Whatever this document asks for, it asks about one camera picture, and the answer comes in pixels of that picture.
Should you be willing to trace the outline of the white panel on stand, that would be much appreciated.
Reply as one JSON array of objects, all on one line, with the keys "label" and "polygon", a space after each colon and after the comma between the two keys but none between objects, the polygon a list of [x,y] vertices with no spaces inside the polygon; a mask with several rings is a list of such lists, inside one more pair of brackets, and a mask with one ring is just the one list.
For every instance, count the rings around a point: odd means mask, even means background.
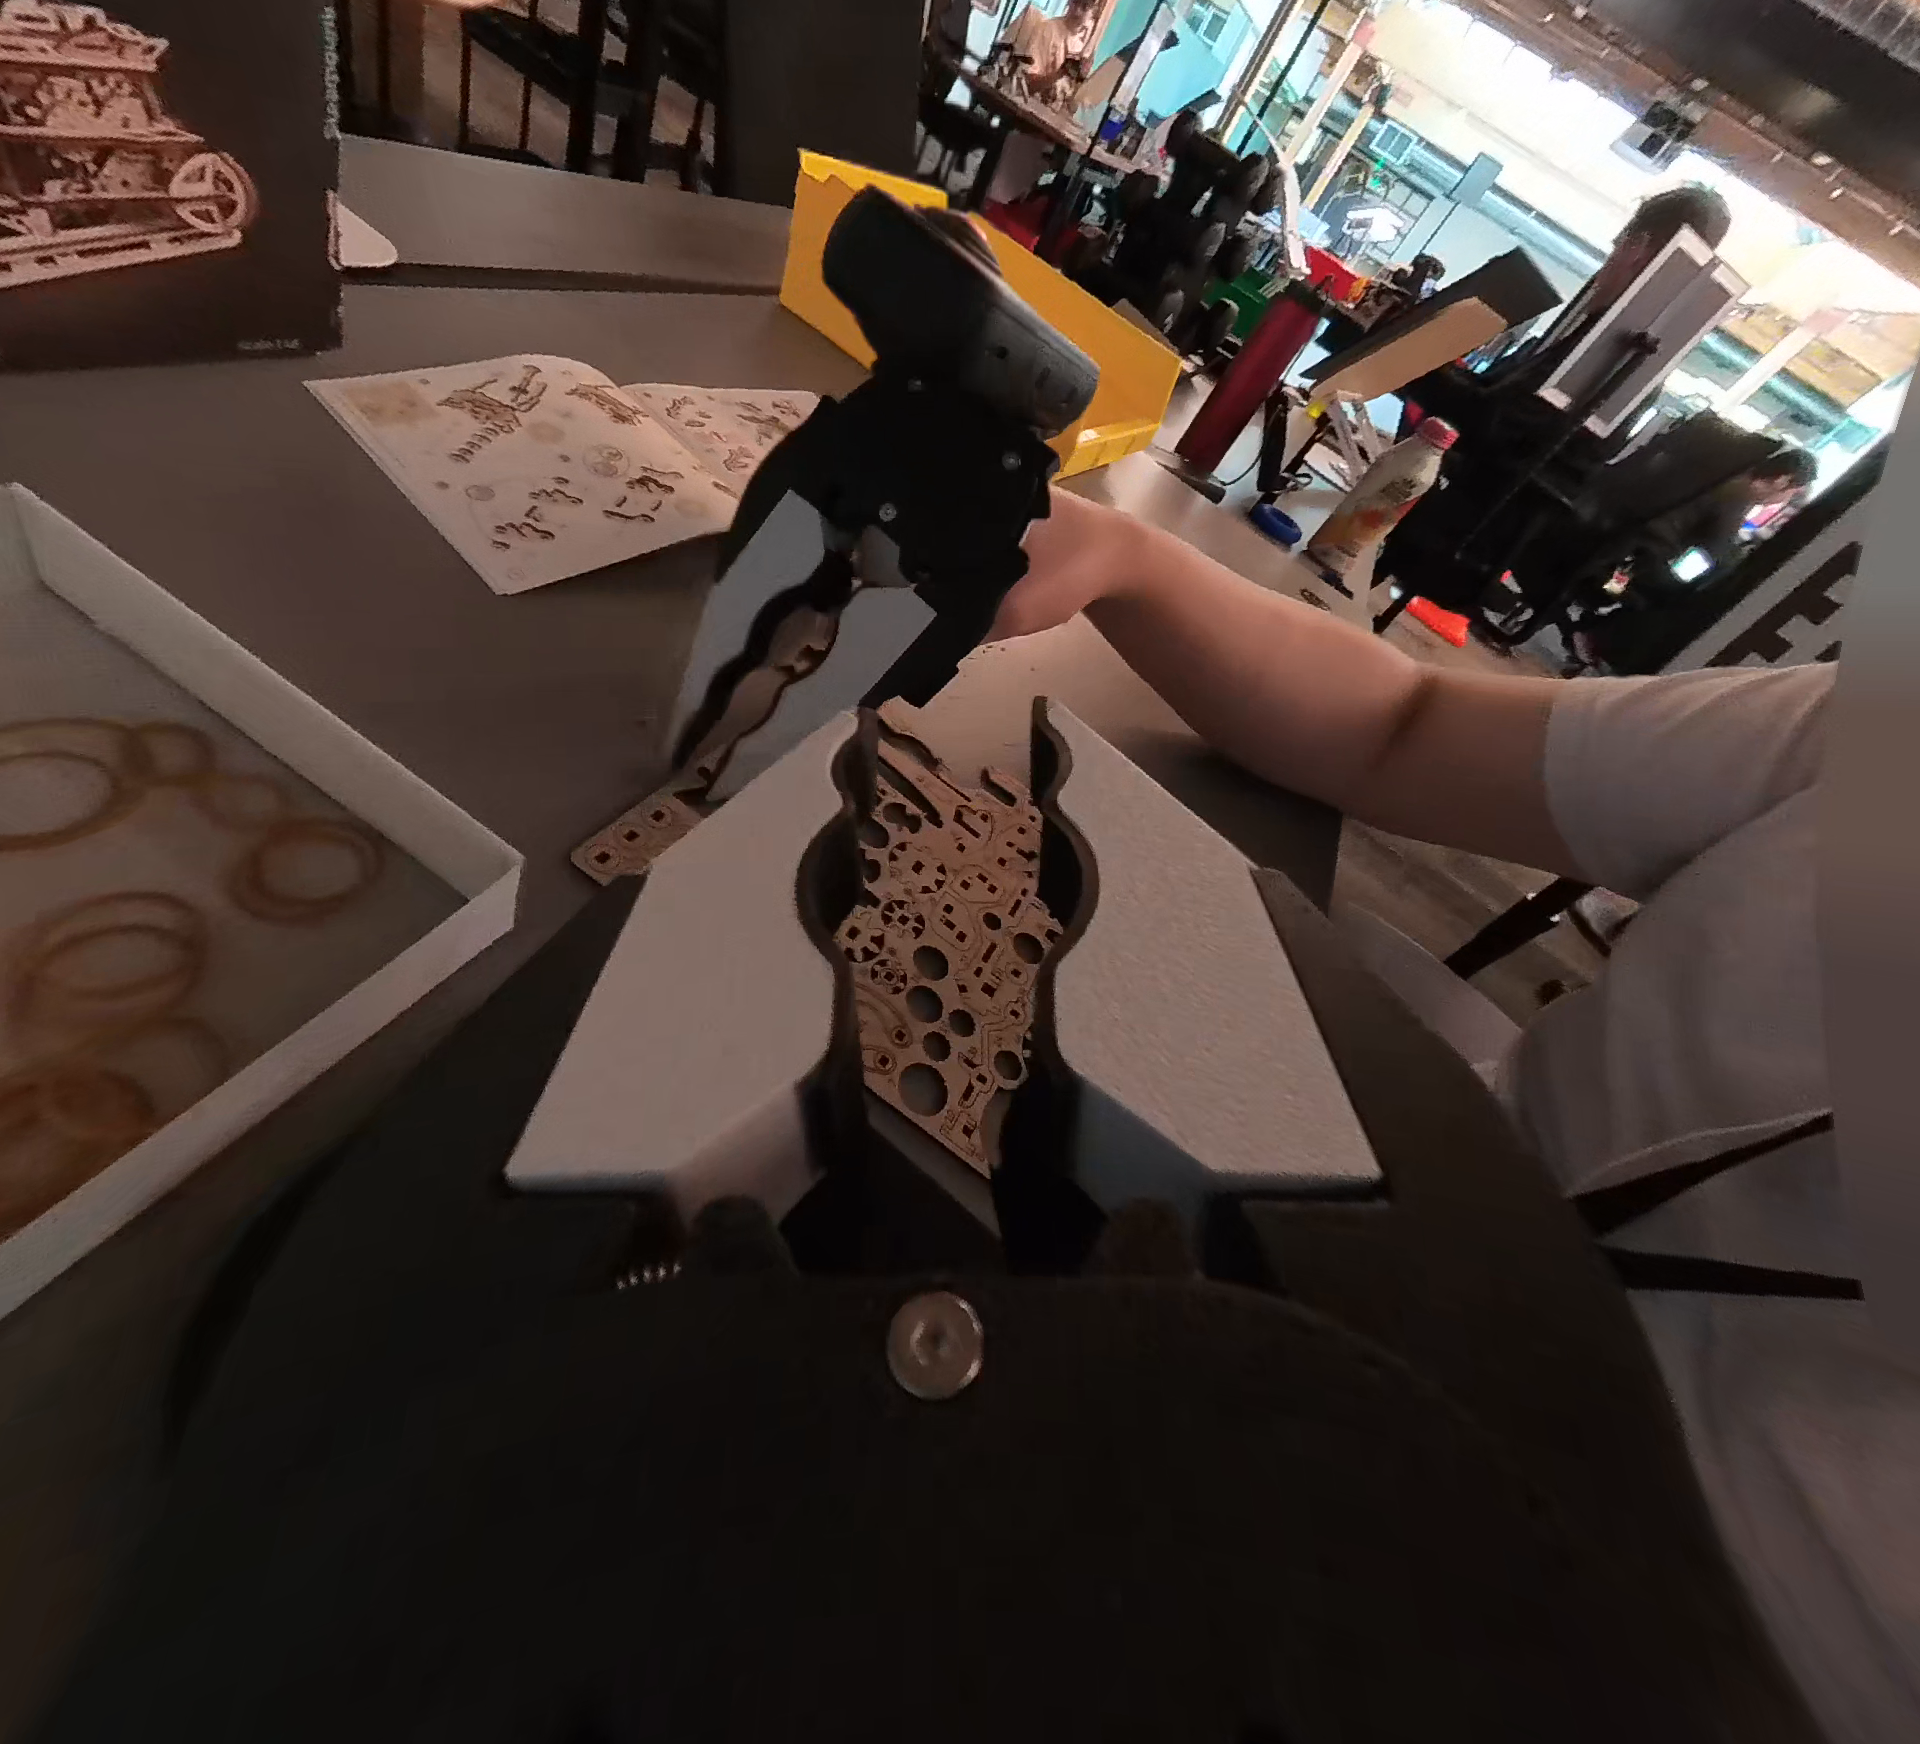
[{"label": "white panel on stand", "polygon": [[1579,433],[1606,439],[1658,393],[1673,370],[1728,316],[1745,282],[1688,227],[1574,339],[1536,389]]}]

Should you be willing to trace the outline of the yellow plastic bin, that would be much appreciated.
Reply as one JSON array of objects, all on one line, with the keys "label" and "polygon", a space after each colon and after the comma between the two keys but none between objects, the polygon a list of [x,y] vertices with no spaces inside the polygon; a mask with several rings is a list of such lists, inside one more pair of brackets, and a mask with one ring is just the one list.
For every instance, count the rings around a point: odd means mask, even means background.
[{"label": "yellow plastic bin", "polygon": [[[817,151],[798,151],[796,165],[778,304],[856,364],[869,366],[869,339],[856,327],[852,309],[835,299],[824,282],[822,263],[831,225],[852,197],[867,187],[885,191],[905,206],[936,214],[949,212],[948,195],[939,187]],[[1007,236],[991,218],[978,222],[975,230],[991,245],[1007,286],[1099,370],[1099,383],[1084,414],[1052,440],[1062,465],[1060,476],[1073,479],[1147,451],[1182,375],[1179,355],[1150,329],[1095,299],[1038,257],[1026,234]]]}]

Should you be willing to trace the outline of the black partition panel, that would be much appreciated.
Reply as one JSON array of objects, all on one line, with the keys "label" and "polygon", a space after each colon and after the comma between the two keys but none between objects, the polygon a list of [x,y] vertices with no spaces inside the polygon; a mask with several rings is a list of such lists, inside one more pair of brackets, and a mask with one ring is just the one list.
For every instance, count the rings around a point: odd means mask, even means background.
[{"label": "black partition panel", "polygon": [[786,208],[802,151],[911,172],[927,0],[718,0],[716,193]]}]

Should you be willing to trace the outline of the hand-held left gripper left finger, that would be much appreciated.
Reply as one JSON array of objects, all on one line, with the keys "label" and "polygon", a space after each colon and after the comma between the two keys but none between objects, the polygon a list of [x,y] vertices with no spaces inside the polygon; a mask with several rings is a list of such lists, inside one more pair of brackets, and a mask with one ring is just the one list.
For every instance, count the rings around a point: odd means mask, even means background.
[{"label": "hand-held left gripper left finger", "polygon": [[852,964],[876,721],[809,733],[649,868],[511,1147],[519,1194],[785,1219],[856,1141]]}]

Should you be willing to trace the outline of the black metal chair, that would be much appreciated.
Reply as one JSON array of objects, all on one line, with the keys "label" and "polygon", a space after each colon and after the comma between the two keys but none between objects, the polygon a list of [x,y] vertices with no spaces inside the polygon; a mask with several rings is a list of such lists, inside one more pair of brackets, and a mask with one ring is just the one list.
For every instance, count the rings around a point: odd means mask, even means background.
[{"label": "black metal chair", "polygon": [[[518,0],[468,11],[458,147],[532,165],[532,108],[542,95],[565,113],[565,171],[607,166],[626,181],[671,172],[688,193],[709,191],[718,25],[718,0]],[[518,130],[508,147],[479,143],[472,126],[477,56],[518,81]]]}]

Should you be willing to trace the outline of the open instruction booklet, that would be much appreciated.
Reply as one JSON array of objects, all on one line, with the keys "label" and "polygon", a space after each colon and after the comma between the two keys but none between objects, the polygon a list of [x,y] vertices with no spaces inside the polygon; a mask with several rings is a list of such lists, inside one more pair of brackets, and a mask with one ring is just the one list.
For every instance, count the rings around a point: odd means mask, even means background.
[{"label": "open instruction booklet", "polygon": [[754,468],[819,403],[780,387],[622,387],[553,355],[309,391],[499,597],[724,534]]}]

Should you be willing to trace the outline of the tilted tan board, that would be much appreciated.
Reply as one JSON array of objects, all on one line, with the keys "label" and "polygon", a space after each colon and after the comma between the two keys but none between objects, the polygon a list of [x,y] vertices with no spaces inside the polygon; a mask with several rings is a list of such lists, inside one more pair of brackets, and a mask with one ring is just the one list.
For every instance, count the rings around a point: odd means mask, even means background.
[{"label": "tilted tan board", "polygon": [[1397,396],[1562,302],[1548,276],[1521,250],[1509,250],[1332,353],[1297,387],[1308,403]]}]

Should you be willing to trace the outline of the black model kit box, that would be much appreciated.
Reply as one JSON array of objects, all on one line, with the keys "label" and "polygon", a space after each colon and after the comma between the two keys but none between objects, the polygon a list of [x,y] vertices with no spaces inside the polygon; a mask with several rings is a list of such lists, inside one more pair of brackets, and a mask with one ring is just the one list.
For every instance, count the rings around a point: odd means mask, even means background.
[{"label": "black model kit box", "polygon": [[342,336],[330,0],[2,0],[2,368]]}]

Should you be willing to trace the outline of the black chair base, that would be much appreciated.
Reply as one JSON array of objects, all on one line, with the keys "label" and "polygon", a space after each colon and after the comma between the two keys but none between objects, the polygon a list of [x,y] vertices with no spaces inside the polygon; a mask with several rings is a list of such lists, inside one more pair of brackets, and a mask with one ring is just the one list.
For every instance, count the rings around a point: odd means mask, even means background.
[{"label": "black chair base", "polygon": [[1465,943],[1443,957],[1443,967],[1462,981],[1472,981],[1524,947],[1541,940],[1566,917],[1574,904],[1594,889],[1570,878],[1555,878],[1547,887],[1524,895],[1502,914],[1487,920]]}]

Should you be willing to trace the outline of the white orange drink bottle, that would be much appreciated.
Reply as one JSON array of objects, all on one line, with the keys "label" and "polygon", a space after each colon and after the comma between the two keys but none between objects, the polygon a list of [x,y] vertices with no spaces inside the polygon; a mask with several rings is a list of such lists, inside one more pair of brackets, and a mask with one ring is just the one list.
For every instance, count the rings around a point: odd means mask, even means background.
[{"label": "white orange drink bottle", "polygon": [[1435,484],[1455,442],[1442,418],[1421,418],[1387,445],[1303,546],[1306,560],[1346,591],[1374,562],[1380,545]]}]

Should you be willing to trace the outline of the person's right forearm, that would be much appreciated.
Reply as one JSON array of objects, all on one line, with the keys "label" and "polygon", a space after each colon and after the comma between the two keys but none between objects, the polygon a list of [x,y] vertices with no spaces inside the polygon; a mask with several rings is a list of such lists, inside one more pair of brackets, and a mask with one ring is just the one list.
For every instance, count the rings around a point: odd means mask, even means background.
[{"label": "person's right forearm", "polygon": [[1154,539],[1099,627],[1209,747],[1381,831],[1580,878],[1553,821],[1565,681],[1457,671]]}]

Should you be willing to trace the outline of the long wooden strip part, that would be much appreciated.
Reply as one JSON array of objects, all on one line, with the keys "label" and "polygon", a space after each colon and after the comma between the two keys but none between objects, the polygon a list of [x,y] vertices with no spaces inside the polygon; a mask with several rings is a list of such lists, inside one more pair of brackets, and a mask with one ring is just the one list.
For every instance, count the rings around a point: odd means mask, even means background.
[{"label": "long wooden strip part", "polygon": [[785,694],[831,651],[837,613],[817,605],[790,610],[768,639],[763,661],[727,692],[716,720],[675,775],[572,852],[595,884],[641,876],[684,834],[710,815],[759,765],[754,742],[768,732]]}]

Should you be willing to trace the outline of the wooden rings in box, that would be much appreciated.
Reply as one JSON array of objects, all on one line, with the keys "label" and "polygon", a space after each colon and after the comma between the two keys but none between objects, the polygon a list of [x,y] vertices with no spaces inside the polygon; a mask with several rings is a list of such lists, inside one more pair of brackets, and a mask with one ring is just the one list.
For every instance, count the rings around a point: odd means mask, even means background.
[{"label": "wooden rings in box", "polygon": [[14,720],[2,760],[11,1240],[243,1067],[246,949],[365,904],[394,846],[199,723]]}]

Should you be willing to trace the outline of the person's right hand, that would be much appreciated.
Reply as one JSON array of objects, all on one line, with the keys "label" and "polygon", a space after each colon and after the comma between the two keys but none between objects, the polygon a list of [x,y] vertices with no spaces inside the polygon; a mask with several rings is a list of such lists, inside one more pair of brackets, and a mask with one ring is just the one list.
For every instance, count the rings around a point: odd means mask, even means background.
[{"label": "person's right hand", "polygon": [[1087,617],[1135,669],[1188,654],[1205,622],[1192,546],[1119,508],[1067,491],[1020,540],[1024,572],[999,601],[986,642],[1009,642]]}]

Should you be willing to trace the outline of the laser-cut wooden parts sheet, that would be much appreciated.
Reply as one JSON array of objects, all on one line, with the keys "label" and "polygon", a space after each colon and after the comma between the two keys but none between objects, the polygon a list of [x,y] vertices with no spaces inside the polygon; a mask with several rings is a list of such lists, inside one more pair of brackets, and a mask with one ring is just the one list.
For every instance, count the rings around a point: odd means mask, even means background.
[{"label": "laser-cut wooden parts sheet", "polygon": [[1062,928],[1038,892],[1042,819],[1020,779],[949,772],[900,708],[880,716],[852,967],[867,1091],[990,1178],[1026,1078],[1031,991]]}]

